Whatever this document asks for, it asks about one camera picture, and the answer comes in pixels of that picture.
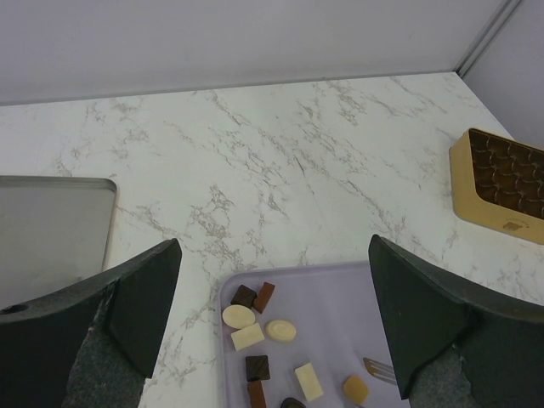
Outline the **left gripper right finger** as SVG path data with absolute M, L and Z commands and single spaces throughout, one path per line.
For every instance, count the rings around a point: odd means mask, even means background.
M 379 235 L 371 277 L 402 399 L 541 407 L 543 307 L 441 269 Z

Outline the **caramel round chocolate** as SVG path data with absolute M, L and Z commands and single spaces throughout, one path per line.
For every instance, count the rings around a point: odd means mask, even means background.
M 370 394 L 366 383 L 355 374 L 345 380 L 343 383 L 343 392 L 356 405 L 363 405 Z

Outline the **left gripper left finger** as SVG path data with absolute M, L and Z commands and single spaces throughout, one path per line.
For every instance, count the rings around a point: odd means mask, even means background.
M 152 377 L 182 250 L 163 241 L 115 268 L 1 311 L 3 407 L 136 407 Z

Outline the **metal tongs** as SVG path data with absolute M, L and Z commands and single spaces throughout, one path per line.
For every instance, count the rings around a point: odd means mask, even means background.
M 394 386 L 397 385 L 394 368 L 391 365 L 387 365 L 366 357 L 363 358 L 363 363 L 367 372 L 371 376 L 383 382 L 390 383 Z

